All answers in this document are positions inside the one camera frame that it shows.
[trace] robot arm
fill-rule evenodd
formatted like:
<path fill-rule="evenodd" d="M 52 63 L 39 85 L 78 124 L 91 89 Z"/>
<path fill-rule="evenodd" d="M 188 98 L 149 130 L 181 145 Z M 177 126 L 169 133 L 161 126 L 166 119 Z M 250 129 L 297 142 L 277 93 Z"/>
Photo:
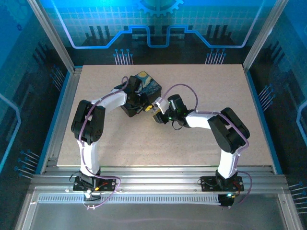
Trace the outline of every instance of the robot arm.
<path fill-rule="evenodd" d="M 94 175 L 100 175 L 96 147 L 103 133 L 105 115 L 121 107 L 129 117 L 132 117 L 143 110 L 147 111 L 152 108 L 152 103 L 158 96 L 161 96 L 161 86 L 144 71 L 141 73 L 130 76 L 128 82 L 115 87 L 103 98 L 91 102 L 80 101 L 71 130 L 80 148 L 81 176 L 76 177 L 75 184 L 85 183 L 86 186 L 81 186 L 81 190 L 85 187 L 100 188 L 100 184 L 103 184 L 103 181 Z"/>
<path fill-rule="evenodd" d="M 240 147 L 246 143 L 233 127 L 223 118 L 226 117 L 233 123 L 244 137 L 249 138 L 249 131 L 230 108 L 225 108 L 220 113 L 217 112 L 197 112 L 187 110 L 178 94 L 168 98 L 168 102 L 157 99 L 156 105 L 160 108 L 153 118 L 158 123 L 166 124 L 168 121 L 178 122 L 182 127 L 200 127 L 211 129 L 213 135 L 221 148 L 221 159 L 216 171 L 216 182 L 221 189 L 232 185 L 237 176 L 236 165 L 240 156 Z"/>
<path fill-rule="evenodd" d="M 91 102 L 83 100 L 79 103 L 78 109 L 80 109 L 81 111 L 79 120 L 81 120 L 81 122 L 76 121 L 77 120 L 76 116 L 78 116 L 76 114 L 75 122 L 72 127 L 74 131 L 77 131 L 77 129 L 82 126 L 83 124 L 82 118 L 85 117 L 89 108 L 93 104 L 95 104 L 98 100 L 99 99 L 93 100 Z M 89 126 L 87 127 L 88 129 L 91 129 L 89 137 L 87 135 L 88 130 L 85 131 L 84 147 L 82 146 L 81 142 L 77 140 L 80 148 L 81 159 L 82 157 L 84 157 L 84 161 L 81 160 L 81 168 L 80 168 L 81 173 L 87 176 L 92 176 L 91 173 L 97 174 L 99 172 L 100 165 L 98 161 L 98 155 L 96 153 L 96 146 L 103 132 L 105 115 L 111 112 L 113 109 L 123 106 L 126 103 L 126 100 L 127 100 L 127 94 L 121 91 L 105 98 L 95 107 L 94 112 L 91 115 L 92 117 L 90 119 L 90 123 L 92 123 L 92 125 L 89 123 Z"/>

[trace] glass wall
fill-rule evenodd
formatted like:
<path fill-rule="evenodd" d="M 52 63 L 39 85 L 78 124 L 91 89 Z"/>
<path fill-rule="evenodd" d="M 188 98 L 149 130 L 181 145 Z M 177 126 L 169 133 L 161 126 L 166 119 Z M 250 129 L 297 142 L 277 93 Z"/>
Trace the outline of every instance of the glass wall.
<path fill-rule="evenodd" d="M 27 1 L 0 0 L 1 229 L 13 229 L 66 69 Z"/>
<path fill-rule="evenodd" d="M 41 0 L 74 64 L 241 64 L 275 0 Z"/>
<path fill-rule="evenodd" d="M 307 186 L 306 12 L 305 1 L 288 2 L 250 69 L 283 173 L 290 185 L 302 181 L 303 186 Z M 295 202 L 303 202 L 297 207 L 306 206 L 305 199 Z M 302 217 L 306 225 L 306 216 Z"/>

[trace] wire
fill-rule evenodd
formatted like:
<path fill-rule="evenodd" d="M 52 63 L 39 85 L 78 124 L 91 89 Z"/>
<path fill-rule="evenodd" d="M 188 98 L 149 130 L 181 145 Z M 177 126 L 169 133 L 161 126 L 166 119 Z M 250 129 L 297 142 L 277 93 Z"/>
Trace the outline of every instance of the wire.
<path fill-rule="evenodd" d="M 76 172 L 73 172 L 73 173 L 72 173 L 72 175 L 71 175 L 70 178 L 69 178 L 69 182 L 71 182 L 72 176 L 74 176 L 76 173 L 79 173 L 79 171 L 76 171 Z"/>
<path fill-rule="evenodd" d="M 208 182 L 206 182 L 205 180 L 204 180 L 204 183 L 206 184 L 206 185 L 209 185 L 209 186 L 211 186 L 211 187 L 216 187 L 218 184 L 216 184 L 216 185 L 212 185 L 212 184 L 209 184 Z"/>
<path fill-rule="evenodd" d="M 90 108 L 90 110 L 88 111 L 88 113 L 87 113 L 87 115 L 86 115 L 86 118 L 85 118 L 85 120 L 84 120 L 84 122 L 83 122 L 83 125 L 82 125 L 82 127 L 81 127 L 81 130 L 80 130 L 79 142 L 80 142 L 81 145 L 82 145 L 82 148 L 81 148 L 81 160 L 82 160 L 82 162 L 83 162 L 83 164 L 84 164 L 86 170 L 87 170 L 92 176 L 94 176 L 94 177 L 96 177 L 96 178 L 99 178 L 99 179 L 115 179 L 115 180 L 118 180 L 118 184 L 117 184 L 117 186 L 115 187 L 115 189 L 113 190 L 113 192 L 110 194 L 110 196 L 108 196 L 107 199 L 105 199 L 105 200 L 104 200 L 102 203 L 100 203 L 99 205 L 96 205 L 96 206 L 93 205 L 92 207 L 90 207 L 90 206 L 86 206 L 85 203 L 83 203 L 83 205 L 84 205 L 85 207 L 87 207 L 87 209 L 89 209 L 89 208 L 95 209 L 95 208 L 100 207 L 100 206 L 102 206 L 103 204 L 105 204 L 105 203 L 114 195 L 114 193 L 116 192 L 116 190 L 119 188 L 121 179 L 120 179 L 119 177 L 116 177 L 116 176 L 98 176 L 98 175 L 92 173 L 92 172 L 89 170 L 89 168 L 86 166 L 86 163 L 85 163 L 85 160 L 84 160 L 84 141 L 82 141 L 82 134 L 83 134 L 83 132 L 84 132 L 85 125 L 86 125 L 86 123 L 87 123 L 87 121 L 88 121 L 88 119 L 89 119 L 89 117 L 90 117 L 92 111 L 94 110 L 94 108 L 95 108 L 102 100 L 104 100 L 105 98 L 107 98 L 107 97 L 109 97 L 109 96 L 111 96 L 111 95 L 113 95 L 113 94 L 117 94 L 117 93 L 123 91 L 123 90 L 127 87 L 128 83 L 129 83 L 129 79 L 128 79 L 127 76 L 125 76 L 125 77 L 123 77 L 123 78 L 121 79 L 121 83 L 124 84 L 124 80 L 125 80 L 125 79 L 126 79 L 126 83 L 125 83 L 125 85 L 124 85 L 120 90 L 118 90 L 118 91 L 116 91 L 116 92 L 111 92 L 111 93 L 107 94 L 106 96 L 103 96 L 103 97 L 102 97 L 101 99 L 99 99 L 95 104 L 92 105 L 92 107 Z"/>
<path fill-rule="evenodd" d="M 131 108 L 127 108 L 127 109 L 139 109 L 140 106 L 136 106 L 136 107 L 131 107 Z"/>
<path fill-rule="evenodd" d="M 202 185 L 202 183 L 205 183 L 206 185 L 209 185 L 209 186 L 211 186 L 211 187 L 216 187 L 218 184 L 216 183 L 216 185 L 212 185 L 212 184 L 209 184 L 208 182 L 206 182 L 205 180 L 201 180 L 201 179 L 199 179 L 198 181 L 197 181 L 197 184 L 198 185 Z"/>
<path fill-rule="evenodd" d="M 240 186 L 236 182 L 233 182 L 233 184 L 238 189 L 238 195 L 240 195 Z"/>
<path fill-rule="evenodd" d="M 180 130 L 180 129 L 182 129 L 183 126 L 180 126 L 180 128 L 175 128 L 175 127 L 174 127 L 174 121 L 173 121 L 173 122 L 172 122 L 172 127 L 174 128 L 174 130 Z"/>
<path fill-rule="evenodd" d="M 92 196 L 92 198 L 95 198 L 95 199 L 93 199 L 93 200 L 86 200 L 86 202 L 92 202 L 92 201 L 100 200 L 101 196 Z"/>
<path fill-rule="evenodd" d="M 251 175 L 250 175 L 249 173 L 244 172 L 244 171 L 239 171 L 239 170 L 238 170 L 237 172 L 238 172 L 238 173 L 244 173 L 244 174 L 246 174 L 246 175 L 249 177 L 249 180 L 250 180 L 250 186 L 249 186 L 248 192 L 247 192 L 246 195 L 243 197 L 243 199 L 240 200 L 239 203 L 238 203 L 238 204 L 242 204 L 242 203 L 246 200 L 246 198 L 248 197 L 248 195 L 250 194 L 251 188 L 252 188 L 252 186 L 253 186 L 253 181 L 252 181 Z"/>
<path fill-rule="evenodd" d="M 174 88 L 174 87 L 176 87 L 176 86 L 179 86 L 179 85 L 188 87 L 188 88 L 194 93 L 195 98 L 196 98 L 196 104 L 195 104 L 194 110 L 196 110 L 196 108 L 197 108 L 197 106 L 198 106 L 198 97 L 197 97 L 197 94 L 195 93 L 195 91 L 194 91 L 190 86 L 188 86 L 188 85 L 186 85 L 186 84 L 181 84 L 181 83 L 180 83 L 180 84 L 173 85 L 171 88 L 169 88 L 169 89 L 165 92 L 165 94 L 163 95 L 163 97 L 161 98 L 161 100 L 160 100 L 159 102 L 161 102 L 161 101 L 166 97 L 166 95 L 168 94 L 168 92 L 169 92 L 172 88 Z"/>

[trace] aluminum frame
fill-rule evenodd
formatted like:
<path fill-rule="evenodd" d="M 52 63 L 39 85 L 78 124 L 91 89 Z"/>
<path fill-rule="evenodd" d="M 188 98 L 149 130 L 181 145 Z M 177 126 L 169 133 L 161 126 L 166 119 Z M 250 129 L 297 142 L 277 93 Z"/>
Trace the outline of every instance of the aluminum frame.
<path fill-rule="evenodd" d="M 74 167 L 57 167 L 56 160 L 59 154 L 60 142 L 63 138 L 71 104 L 76 92 L 80 70 L 75 71 L 74 64 L 65 49 L 57 31 L 47 16 L 47 13 L 38 0 L 27 0 L 35 15 L 44 28 L 47 36 L 58 52 L 66 68 L 73 77 L 66 88 L 59 117 L 56 121 L 52 138 L 47 150 L 47 157 L 42 168 L 42 175 L 35 175 L 31 181 L 26 195 L 16 229 L 30 229 L 31 222 L 37 207 L 40 193 L 72 193 L 72 184 L 68 181 L 71 173 L 78 170 Z M 264 42 L 272 31 L 288 0 L 277 0 L 270 12 L 260 34 L 252 46 L 243 67 L 248 70 L 262 48 Z M 119 192 L 130 194 L 161 193 L 161 194 L 197 194 L 202 193 L 197 179 L 200 176 L 215 174 L 216 167 L 103 167 L 105 175 L 116 175 L 123 178 Z M 296 212 L 290 195 L 286 179 L 283 175 L 275 175 L 270 166 L 266 167 L 240 167 L 240 170 L 251 173 L 254 181 L 252 194 L 278 194 L 281 209 L 289 229 L 302 229 L 300 219 Z M 243 175 L 243 181 L 249 185 L 248 178 Z"/>
<path fill-rule="evenodd" d="M 36 15 L 37 19 L 39 20 L 40 24 L 42 25 L 44 31 L 46 32 L 48 38 L 50 39 L 52 45 L 56 49 L 59 57 L 62 59 L 65 67 L 69 71 L 70 74 L 73 74 L 75 71 L 75 66 L 69 56 L 62 40 L 54 28 L 51 20 L 49 19 L 45 8 L 40 3 L 39 0 L 27 0 L 30 7 L 32 8 L 34 14 Z"/>
<path fill-rule="evenodd" d="M 261 48 L 263 47 L 265 41 L 267 40 L 268 36 L 271 34 L 277 20 L 279 19 L 280 15 L 282 14 L 286 4 L 289 0 L 277 0 L 274 4 L 269 16 L 265 20 L 265 23 L 260 30 L 253 46 L 251 47 L 248 55 L 243 62 L 243 68 L 245 71 L 248 71 L 253 64 L 254 60 L 256 59 L 258 53 L 260 52 Z"/>
<path fill-rule="evenodd" d="M 55 163 L 55 160 L 50 160 L 43 175 L 33 176 L 15 229 L 30 229 L 40 194 L 76 194 L 72 191 L 72 183 L 69 182 L 69 178 L 78 168 L 56 167 Z M 127 195 L 222 194 L 219 192 L 202 192 L 201 186 L 198 184 L 200 176 L 214 176 L 216 169 L 216 167 L 208 166 L 101 167 L 103 175 L 116 175 L 122 178 L 118 193 Z M 285 176 L 275 175 L 271 166 L 240 167 L 239 170 L 251 174 L 253 178 L 251 194 L 290 195 Z M 242 194 L 246 194 L 250 186 L 249 178 L 245 175 L 242 175 L 242 177 L 245 184 L 245 191 Z M 289 198 L 291 198 L 291 195 L 285 197 L 287 204 L 290 203 Z"/>

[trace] enclosure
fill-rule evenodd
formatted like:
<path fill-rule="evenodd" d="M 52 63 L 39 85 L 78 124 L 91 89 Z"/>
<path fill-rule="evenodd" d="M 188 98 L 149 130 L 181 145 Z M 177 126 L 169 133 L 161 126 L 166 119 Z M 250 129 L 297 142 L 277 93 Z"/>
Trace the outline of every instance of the enclosure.
<path fill-rule="evenodd" d="M 3 229 L 304 229 L 306 12 L 301 0 L 0 0 Z M 78 103 L 143 71 L 162 94 L 187 84 L 198 110 L 231 107 L 246 124 L 238 169 L 253 181 L 242 175 L 240 196 L 252 186 L 244 204 L 204 201 L 218 195 L 198 185 L 220 161 L 210 131 L 117 108 L 97 152 L 101 174 L 122 184 L 87 212 L 70 182 L 81 165 L 71 132 Z M 171 93 L 194 108 L 189 89 Z"/>

